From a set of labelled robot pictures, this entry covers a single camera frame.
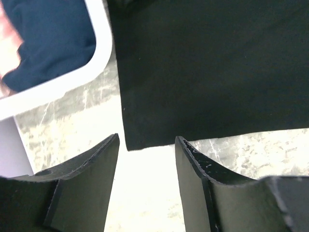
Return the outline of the black daisy t-shirt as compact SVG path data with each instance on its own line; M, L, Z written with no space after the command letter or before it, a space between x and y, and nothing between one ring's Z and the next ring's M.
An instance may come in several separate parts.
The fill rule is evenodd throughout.
M126 147L309 126L306 0L110 0Z

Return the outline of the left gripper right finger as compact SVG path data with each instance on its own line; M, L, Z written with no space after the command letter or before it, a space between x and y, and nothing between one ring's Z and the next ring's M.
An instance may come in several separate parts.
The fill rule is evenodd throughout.
M175 157L188 232L306 232L309 179L240 175L175 139Z

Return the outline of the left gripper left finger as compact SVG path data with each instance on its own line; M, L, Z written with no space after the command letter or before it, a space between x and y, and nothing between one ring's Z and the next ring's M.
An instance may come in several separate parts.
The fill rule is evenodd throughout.
M3 232L102 232L119 152L112 134L35 175L0 179Z

